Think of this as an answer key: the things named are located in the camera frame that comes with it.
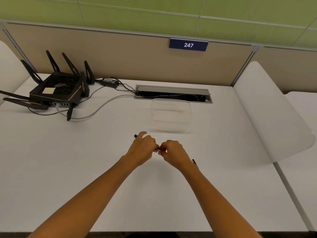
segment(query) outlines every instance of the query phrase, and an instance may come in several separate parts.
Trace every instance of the clear plastic container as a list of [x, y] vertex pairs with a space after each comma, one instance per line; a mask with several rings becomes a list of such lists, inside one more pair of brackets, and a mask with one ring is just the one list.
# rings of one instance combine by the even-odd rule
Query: clear plastic container
[[151, 127], [166, 131], [185, 131], [192, 122], [192, 108], [188, 101], [153, 99]]

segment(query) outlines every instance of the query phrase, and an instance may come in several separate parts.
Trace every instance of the desk surface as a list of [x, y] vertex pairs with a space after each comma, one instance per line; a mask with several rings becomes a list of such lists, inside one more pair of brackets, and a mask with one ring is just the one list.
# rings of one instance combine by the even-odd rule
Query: desk surface
[[[317, 134], [317, 94], [290, 92], [285, 96]], [[278, 163], [309, 219], [308, 226], [317, 230], [317, 142]]]
[[[207, 88], [213, 104], [191, 103], [193, 122], [184, 134], [148, 126], [151, 100], [121, 98], [95, 116], [70, 121], [39, 116], [5, 102], [0, 107], [0, 231], [32, 231], [128, 150], [146, 130], [161, 143], [178, 140], [211, 183], [258, 231], [306, 227], [232, 87], [124, 80]], [[16, 93], [35, 86], [28, 79]], [[91, 92], [99, 88], [91, 86]], [[91, 114], [111, 97], [104, 87], [73, 112]], [[47, 113], [55, 112], [49, 108]], [[210, 231], [188, 183], [154, 154], [121, 185], [92, 231]]]

